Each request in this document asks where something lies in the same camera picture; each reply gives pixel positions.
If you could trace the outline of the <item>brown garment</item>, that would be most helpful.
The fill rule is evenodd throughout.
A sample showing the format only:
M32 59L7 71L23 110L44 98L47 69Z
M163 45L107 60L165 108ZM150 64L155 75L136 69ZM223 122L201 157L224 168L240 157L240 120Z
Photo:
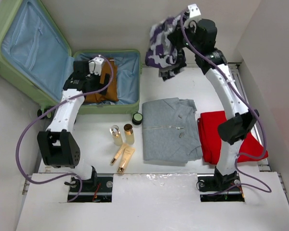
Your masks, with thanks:
M85 103L101 103L103 101L112 101L115 103L118 102L118 94L117 94L118 67L115 65L114 58L108 58L108 60L114 71L113 80L111 81L110 85L105 91L87 95L84 101ZM105 62L102 68L100 80L98 81L99 85L97 89L104 87L109 82L110 77L111 77L111 68L110 68L109 63Z

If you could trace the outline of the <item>purple camouflage garment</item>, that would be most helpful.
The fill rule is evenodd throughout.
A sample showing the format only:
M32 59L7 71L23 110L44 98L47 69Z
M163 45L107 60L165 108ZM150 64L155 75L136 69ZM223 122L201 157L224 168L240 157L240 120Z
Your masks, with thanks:
M180 27L180 18L180 15L168 17L150 28L145 64L157 68L163 81L175 77L186 67L184 50L177 48L168 38Z

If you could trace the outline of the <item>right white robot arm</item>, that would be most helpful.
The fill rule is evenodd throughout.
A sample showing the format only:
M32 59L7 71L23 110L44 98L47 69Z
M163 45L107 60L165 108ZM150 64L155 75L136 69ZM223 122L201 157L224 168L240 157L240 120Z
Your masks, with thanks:
M225 190L238 179L235 162L259 113L246 106L229 76L226 58L222 51L215 47L215 23L209 19L188 21L183 16L180 16L177 22L175 31L168 36L169 40L176 48L186 47L195 54L196 64L214 87L225 112L226 121L217 128L222 140L219 161L214 175L204 181L206 191Z

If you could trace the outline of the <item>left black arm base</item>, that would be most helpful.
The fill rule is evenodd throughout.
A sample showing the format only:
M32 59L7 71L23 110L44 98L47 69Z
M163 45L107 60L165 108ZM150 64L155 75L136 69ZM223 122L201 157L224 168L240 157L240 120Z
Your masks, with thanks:
M67 200L73 199L80 189L80 181L72 177L64 182L68 186ZM72 203L111 203L113 189L112 174L98 174L96 182L84 180L80 194Z

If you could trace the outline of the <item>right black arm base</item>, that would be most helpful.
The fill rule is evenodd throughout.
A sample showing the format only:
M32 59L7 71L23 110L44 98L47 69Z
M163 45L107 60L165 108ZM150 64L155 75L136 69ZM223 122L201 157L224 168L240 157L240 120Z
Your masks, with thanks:
M218 185L214 174L198 174L196 188L201 202L245 202L238 175L223 185Z

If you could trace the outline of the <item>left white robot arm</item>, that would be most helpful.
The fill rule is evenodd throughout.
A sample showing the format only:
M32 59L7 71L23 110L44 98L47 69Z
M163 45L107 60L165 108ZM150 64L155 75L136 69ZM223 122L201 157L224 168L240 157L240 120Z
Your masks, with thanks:
M113 60L97 56L89 61L75 61L73 72L63 86L61 105L50 125L37 136L44 164L67 168L79 175L82 187L88 191L97 187L97 173L81 158L80 148L72 135L73 126L88 93L106 94L115 75Z

